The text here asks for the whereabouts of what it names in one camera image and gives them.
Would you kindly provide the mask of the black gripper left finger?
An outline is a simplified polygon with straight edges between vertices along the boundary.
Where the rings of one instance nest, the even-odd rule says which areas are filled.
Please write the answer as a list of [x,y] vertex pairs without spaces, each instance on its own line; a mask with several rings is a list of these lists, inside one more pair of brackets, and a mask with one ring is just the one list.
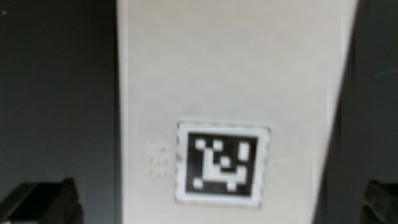
[[0,202],[0,224],[80,224],[74,180],[21,183]]

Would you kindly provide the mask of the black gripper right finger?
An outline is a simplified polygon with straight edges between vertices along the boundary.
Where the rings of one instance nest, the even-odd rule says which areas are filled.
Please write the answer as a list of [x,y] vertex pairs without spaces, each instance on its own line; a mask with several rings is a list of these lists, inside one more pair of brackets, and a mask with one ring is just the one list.
[[398,183],[369,181],[364,191],[361,224],[398,224]]

